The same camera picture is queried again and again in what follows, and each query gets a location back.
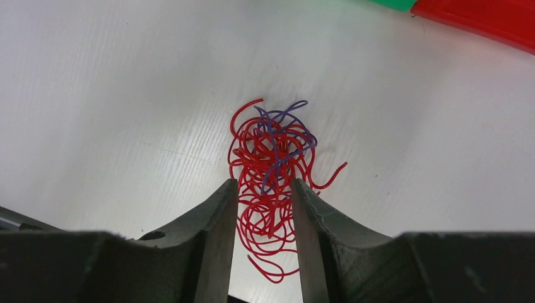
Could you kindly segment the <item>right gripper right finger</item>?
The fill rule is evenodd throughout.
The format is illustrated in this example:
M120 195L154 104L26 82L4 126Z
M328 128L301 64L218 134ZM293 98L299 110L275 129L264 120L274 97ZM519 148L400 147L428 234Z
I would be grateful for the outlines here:
M532 232L406 232L346 216L291 186L304 302L533 302Z

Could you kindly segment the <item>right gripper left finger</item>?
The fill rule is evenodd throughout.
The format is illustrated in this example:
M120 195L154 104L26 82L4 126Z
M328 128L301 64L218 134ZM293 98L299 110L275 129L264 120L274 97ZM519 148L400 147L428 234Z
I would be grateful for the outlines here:
M226 302L237 194L229 179L139 239L106 231L1 232L1 301Z

